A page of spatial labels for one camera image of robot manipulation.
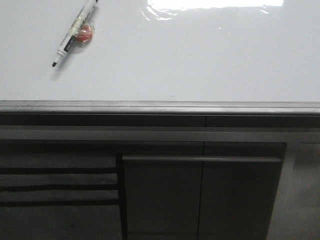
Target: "metal ledge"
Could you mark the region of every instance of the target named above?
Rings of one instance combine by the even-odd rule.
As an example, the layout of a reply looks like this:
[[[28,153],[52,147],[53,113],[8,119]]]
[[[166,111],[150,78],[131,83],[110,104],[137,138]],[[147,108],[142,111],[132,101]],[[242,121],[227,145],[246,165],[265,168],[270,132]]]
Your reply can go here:
[[[0,114],[320,116],[320,102],[0,100]]]

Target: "black stripe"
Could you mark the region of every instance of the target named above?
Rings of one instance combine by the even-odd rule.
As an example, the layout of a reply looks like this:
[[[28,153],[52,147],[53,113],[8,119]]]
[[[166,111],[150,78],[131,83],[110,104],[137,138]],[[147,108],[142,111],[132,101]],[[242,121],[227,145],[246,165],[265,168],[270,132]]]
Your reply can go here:
[[[105,191],[117,190],[117,184],[100,185],[67,185],[67,184],[46,184],[31,186],[0,186],[0,192],[31,192],[43,190],[72,190],[72,191]]]
[[[0,207],[45,207],[45,206],[109,206],[119,205],[118,199],[109,200],[74,200],[74,201],[0,201]]]
[[[116,167],[107,168],[0,168],[0,174],[116,174]]]

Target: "dry erase marker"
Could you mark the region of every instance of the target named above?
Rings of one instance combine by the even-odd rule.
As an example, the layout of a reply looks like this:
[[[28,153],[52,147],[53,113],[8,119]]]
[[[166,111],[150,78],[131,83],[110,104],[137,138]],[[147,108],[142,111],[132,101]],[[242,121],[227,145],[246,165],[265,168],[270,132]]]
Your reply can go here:
[[[52,64],[52,67],[55,67],[59,60],[67,55],[68,51],[70,50],[72,44],[75,42],[77,35],[81,28],[86,23],[86,20],[90,16],[90,14],[95,9],[95,6],[97,5],[99,0],[87,0],[80,11],[79,15],[74,20],[70,30],[66,34],[65,38],[63,39],[59,49],[56,52],[56,58]]]

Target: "white surface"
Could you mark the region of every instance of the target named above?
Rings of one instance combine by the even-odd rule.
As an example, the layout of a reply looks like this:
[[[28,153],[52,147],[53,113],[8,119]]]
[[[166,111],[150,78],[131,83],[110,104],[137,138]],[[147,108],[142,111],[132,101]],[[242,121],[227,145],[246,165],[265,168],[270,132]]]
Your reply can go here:
[[[56,68],[85,0],[0,1],[0,100],[320,102],[319,0],[163,1],[100,0]]]

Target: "whiteboard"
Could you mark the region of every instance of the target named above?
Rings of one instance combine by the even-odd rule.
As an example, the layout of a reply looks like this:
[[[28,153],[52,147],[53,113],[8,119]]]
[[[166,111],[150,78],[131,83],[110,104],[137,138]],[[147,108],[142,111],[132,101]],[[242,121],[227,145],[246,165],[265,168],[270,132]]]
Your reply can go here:
[[[0,1],[0,100],[320,102],[319,0]]]

